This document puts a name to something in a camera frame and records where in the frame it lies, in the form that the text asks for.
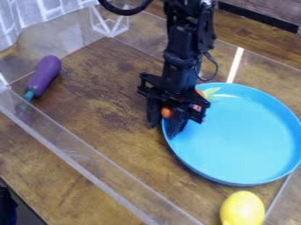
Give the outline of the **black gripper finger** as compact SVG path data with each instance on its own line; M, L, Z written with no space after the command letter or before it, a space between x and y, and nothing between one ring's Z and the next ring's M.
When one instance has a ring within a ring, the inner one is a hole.
M156 98L148 98L148 121L152 127L161 123L161 101Z
M190 119L189 108L176 107L170 117L170 125L168 129L168 136L173 139L181 132Z

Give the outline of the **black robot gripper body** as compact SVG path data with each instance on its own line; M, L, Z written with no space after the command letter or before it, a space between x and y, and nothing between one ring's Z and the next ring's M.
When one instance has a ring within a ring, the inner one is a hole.
M201 123L206 116L210 102L197 93L196 85L201 78L200 69L204 58L212 60L209 52L181 58L178 55L164 52L164 71L161 76L141 73L141 85L138 92L148 98L161 101L161 109L169 107L186 107L190 112L190 120Z

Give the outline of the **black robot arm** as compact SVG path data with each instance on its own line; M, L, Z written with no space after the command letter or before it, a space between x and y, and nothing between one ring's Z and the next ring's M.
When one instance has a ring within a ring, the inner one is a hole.
M188 122L201 123L210 102L197 93L204 59L210 59L217 35L213 29L214 0L166 0L168 47L161 76L141 73L138 92L148 99L148 120L161 123L164 108L172 109L168 136L182 132Z

